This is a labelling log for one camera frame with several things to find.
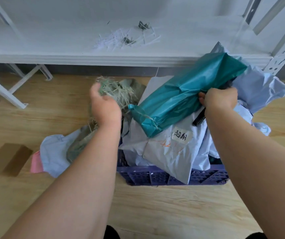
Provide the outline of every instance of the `forearm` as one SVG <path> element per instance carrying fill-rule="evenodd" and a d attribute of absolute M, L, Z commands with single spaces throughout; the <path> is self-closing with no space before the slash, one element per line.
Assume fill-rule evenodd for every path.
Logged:
<path fill-rule="evenodd" d="M 242 200 L 269 238 L 285 238 L 285 148 L 232 109 L 207 108 L 206 119 Z"/>
<path fill-rule="evenodd" d="M 4 238 L 102 238 L 113 198 L 120 126 L 102 126 Z"/>

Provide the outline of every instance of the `person's right arm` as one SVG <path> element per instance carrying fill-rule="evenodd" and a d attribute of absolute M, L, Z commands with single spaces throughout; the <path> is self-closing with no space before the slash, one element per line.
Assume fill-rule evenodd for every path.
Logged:
<path fill-rule="evenodd" d="M 285 147 L 233 108 L 235 88 L 200 93 L 213 142 L 236 191 L 269 239 L 285 238 Z"/>

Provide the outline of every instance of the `person's left arm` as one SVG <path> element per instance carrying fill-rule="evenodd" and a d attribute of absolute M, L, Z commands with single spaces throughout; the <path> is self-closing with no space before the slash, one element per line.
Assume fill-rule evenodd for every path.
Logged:
<path fill-rule="evenodd" d="M 91 88 L 92 112 L 99 124 L 95 135 L 4 239 L 103 238 L 115 186 L 121 111 L 98 89 L 99 84 Z"/>

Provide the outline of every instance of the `plastic basket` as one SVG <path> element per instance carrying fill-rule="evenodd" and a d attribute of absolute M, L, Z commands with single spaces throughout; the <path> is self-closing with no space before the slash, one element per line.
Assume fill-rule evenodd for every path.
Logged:
<path fill-rule="evenodd" d="M 118 150 L 117 172 L 132 186 L 185 185 L 157 166 L 130 167 L 122 150 Z M 224 165 L 212 164 L 206 171 L 192 169 L 188 185 L 224 185 L 228 180 Z"/>

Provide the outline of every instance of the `gray baseboard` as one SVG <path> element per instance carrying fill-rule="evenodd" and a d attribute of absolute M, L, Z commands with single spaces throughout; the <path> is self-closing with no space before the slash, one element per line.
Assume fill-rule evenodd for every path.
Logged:
<path fill-rule="evenodd" d="M 18 64 L 24 73 L 28 73 L 35 65 Z M 156 67 L 123 67 L 123 66 L 86 66 L 86 65 L 46 65 L 53 74 L 83 75 L 83 76 L 170 76 L 179 73 L 184 68 L 156 68 Z M 5 64 L 0 64 L 0 72 L 12 72 Z M 277 76 L 285 80 L 285 65 Z"/>

